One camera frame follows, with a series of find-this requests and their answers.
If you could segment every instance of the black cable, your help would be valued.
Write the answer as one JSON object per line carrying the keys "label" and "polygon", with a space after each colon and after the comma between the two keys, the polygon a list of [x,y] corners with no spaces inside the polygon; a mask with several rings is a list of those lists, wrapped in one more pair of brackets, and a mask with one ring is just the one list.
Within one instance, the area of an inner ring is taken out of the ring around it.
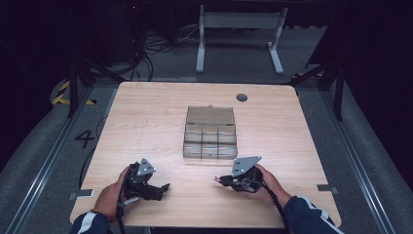
{"label": "black cable", "polygon": [[268,191],[268,193],[270,194],[271,198],[273,198],[274,204],[277,207],[277,210],[279,210],[280,215],[282,216],[282,221],[284,223],[285,226],[285,232],[288,234],[289,233],[289,226],[288,226],[288,222],[285,218],[285,213],[282,210],[282,205],[279,202],[279,199],[277,197],[277,195],[273,192],[273,190],[271,190],[267,184],[265,183],[265,181],[263,183],[261,183],[261,185]]}
{"label": "black cable", "polygon": [[119,196],[118,196],[118,201],[116,204],[116,219],[118,220],[118,224],[119,224],[119,229],[121,231],[122,234],[125,234],[125,225],[124,222],[122,220],[122,216],[124,215],[124,208],[121,207],[120,205],[123,203],[123,198],[124,198],[124,188],[125,188],[125,181],[127,179],[127,175],[131,172],[131,165],[129,165],[128,170],[125,174],[124,180],[122,181],[122,186],[121,186],[121,190],[119,191]]}

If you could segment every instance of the human hand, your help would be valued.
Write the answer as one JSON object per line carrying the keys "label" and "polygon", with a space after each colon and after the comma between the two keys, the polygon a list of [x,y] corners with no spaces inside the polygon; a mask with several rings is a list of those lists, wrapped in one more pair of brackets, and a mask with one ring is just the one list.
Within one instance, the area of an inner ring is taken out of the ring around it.
{"label": "human hand", "polygon": [[128,168],[125,168],[119,175],[118,181],[112,183],[105,187],[97,197],[96,203],[94,204],[94,210],[105,213],[111,218],[116,218],[116,208],[119,193],[122,188],[122,183],[124,182],[125,175],[128,172]]}
{"label": "human hand", "polygon": [[[255,167],[261,171],[263,175],[263,180],[264,183],[267,184],[268,188],[272,190],[278,197],[278,200],[280,204],[282,205],[282,208],[285,206],[285,204],[288,202],[288,200],[291,198],[291,195],[289,195],[285,190],[283,190],[282,186],[280,185],[279,181],[276,179],[276,177],[268,172],[266,169],[264,169],[261,165],[257,164]],[[271,197],[270,193],[267,191],[266,188],[261,187],[258,189],[257,192],[255,193],[249,193],[249,192],[241,192],[243,196],[246,198],[252,199],[252,200],[260,200],[266,204],[274,206],[274,201],[273,198]]]}

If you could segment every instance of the table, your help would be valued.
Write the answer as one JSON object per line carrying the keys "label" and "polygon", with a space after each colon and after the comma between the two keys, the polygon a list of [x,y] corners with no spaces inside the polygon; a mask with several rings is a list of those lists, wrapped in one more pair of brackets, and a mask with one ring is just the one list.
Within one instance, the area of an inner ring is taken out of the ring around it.
{"label": "table", "polygon": [[[247,101],[238,101],[238,94]],[[128,164],[146,158],[155,168],[149,183],[170,182],[162,201],[140,201],[124,216],[125,225],[169,227],[283,227],[275,207],[247,200],[214,181],[231,172],[232,160],[182,156],[189,105],[233,107],[238,157],[261,155],[285,190],[306,195],[341,224],[297,95],[288,86],[123,83],[114,99],[70,220],[94,206],[100,191]]]}

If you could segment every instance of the jacket sleeve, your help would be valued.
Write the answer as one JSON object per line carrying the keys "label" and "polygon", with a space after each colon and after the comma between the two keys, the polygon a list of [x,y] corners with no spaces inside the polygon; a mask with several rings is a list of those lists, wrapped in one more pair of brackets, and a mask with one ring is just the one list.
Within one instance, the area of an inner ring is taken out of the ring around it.
{"label": "jacket sleeve", "polygon": [[338,229],[328,213],[315,207],[307,197],[291,197],[284,207],[285,218],[294,234],[337,234]]}
{"label": "jacket sleeve", "polygon": [[109,220],[103,214],[85,213],[73,222],[70,234],[106,234],[110,233]]}

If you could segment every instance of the round hole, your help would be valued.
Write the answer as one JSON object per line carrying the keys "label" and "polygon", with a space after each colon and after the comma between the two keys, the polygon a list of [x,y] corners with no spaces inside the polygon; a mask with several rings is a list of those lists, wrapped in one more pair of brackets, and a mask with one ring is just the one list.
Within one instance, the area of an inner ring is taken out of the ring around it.
{"label": "round hole", "polygon": [[248,97],[245,94],[238,94],[237,95],[237,100],[246,101],[246,100],[248,100]]}

